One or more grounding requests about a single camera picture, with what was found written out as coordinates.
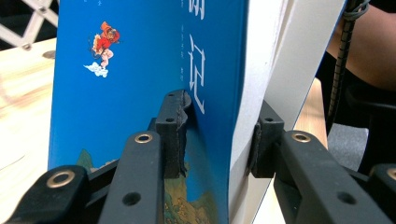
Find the blue book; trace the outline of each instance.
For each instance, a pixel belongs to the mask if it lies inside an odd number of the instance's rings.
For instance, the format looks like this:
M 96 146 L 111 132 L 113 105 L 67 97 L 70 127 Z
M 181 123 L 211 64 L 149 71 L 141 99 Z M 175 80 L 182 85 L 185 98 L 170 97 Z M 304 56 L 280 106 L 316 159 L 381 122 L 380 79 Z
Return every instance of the blue book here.
M 248 1 L 62 1 L 49 168 L 90 172 L 147 129 L 166 93 L 192 99 L 186 177 L 165 180 L 165 221 L 228 223 Z

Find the book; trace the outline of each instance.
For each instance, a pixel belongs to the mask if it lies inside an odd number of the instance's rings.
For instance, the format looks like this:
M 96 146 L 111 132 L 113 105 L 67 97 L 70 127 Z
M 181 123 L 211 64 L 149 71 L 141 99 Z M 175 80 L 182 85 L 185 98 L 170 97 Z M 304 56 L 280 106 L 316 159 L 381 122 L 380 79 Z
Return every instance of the book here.
M 248 1 L 62 1 L 49 168 L 118 159 L 166 93 L 191 96 L 186 177 L 165 180 L 165 221 L 228 223 Z

